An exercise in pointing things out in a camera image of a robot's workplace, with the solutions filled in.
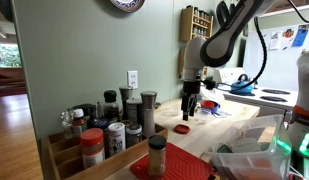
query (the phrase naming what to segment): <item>green light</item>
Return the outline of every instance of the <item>green light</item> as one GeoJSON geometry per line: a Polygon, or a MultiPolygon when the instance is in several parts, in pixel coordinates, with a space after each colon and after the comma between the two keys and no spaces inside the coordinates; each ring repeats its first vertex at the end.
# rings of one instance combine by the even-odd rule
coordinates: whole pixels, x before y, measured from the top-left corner
{"type": "Polygon", "coordinates": [[[302,152],[306,151],[306,146],[301,145],[300,151],[302,151],[302,152]]]}
{"type": "Polygon", "coordinates": [[[305,138],[304,138],[304,139],[309,140],[309,133],[307,133],[307,134],[305,135],[305,138]]]}
{"type": "Polygon", "coordinates": [[[304,139],[304,140],[302,141],[302,145],[304,145],[304,146],[307,146],[307,145],[308,145],[308,143],[309,143],[309,141],[308,141],[308,140],[306,140],[306,139],[304,139]]]}
{"type": "Polygon", "coordinates": [[[285,142],[277,140],[277,144],[279,144],[280,146],[282,146],[284,149],[286,149],[287,151],[292,152],[292,148],[287,145],[285,142]]]}

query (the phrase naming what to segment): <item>red jar lid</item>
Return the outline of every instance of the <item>red jar lid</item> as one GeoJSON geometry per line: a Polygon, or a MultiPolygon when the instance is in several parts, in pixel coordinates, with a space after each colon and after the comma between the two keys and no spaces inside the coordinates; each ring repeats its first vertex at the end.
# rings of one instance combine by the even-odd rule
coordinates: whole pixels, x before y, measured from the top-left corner
{"type": "Polygon", "coordinates": [[[84,146],[92,146],[103,141],[103,131],[99,128],[92,128],[81,134],[81,144],[84,146]]]}

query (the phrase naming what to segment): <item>wooden crate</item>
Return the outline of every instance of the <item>wooden crate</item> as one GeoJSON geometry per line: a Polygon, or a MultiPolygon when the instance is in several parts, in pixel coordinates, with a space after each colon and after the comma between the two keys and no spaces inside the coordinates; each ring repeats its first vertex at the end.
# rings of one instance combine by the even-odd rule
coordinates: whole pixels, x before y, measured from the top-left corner
{"type": "MultiPolygon", "coordinates": [[[[158,135],[167,138],[168,130],[155,124],[158,135]]],[[[65,139],[64,133],[50,135],[47,146],[55,179],[104,179],[148,152],[148,139],[107,158],[103,162],[84,169],[78,142],[65,139]]]]}

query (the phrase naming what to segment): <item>spice rack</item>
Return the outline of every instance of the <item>spice rack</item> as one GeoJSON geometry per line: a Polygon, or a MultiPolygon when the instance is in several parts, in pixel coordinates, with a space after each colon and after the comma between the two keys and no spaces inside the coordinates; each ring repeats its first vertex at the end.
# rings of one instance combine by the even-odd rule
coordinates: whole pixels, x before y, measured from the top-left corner
{"type": "MultiPolygon", "coordinates": [[[[167,138],[168,130],[155,124],[157,135],[167,138]]],[[[148,152],[148,139],[127,148],[103,162],[84,169],[79,142],[65,139],[64,133],[48,136],[47,148],[54,178],[59,179],[104,179],[148,152]]]]}
{"type": "Polygon", "coordinates": [[[182,10],[180,40],[187,42],[194,37],[208,39],[212,36],[213,16],[200,16],[194,7],[182,10]]]}

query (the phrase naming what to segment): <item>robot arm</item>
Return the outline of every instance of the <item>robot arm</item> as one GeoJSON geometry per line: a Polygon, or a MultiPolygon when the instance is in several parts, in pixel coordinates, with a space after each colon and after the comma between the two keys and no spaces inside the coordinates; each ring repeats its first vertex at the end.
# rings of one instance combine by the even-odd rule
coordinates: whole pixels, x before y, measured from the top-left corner
{"type": "Polygon", "coordinates": [[[199,72],[204,66],[219,68],[230,60],[234,43],[251,18],[264,14],[275,0],[240,0],[220,30],[210,39],[193,38],[185,49],[183,69],[183,120],[193,116],[200,92],[199,72]]]}

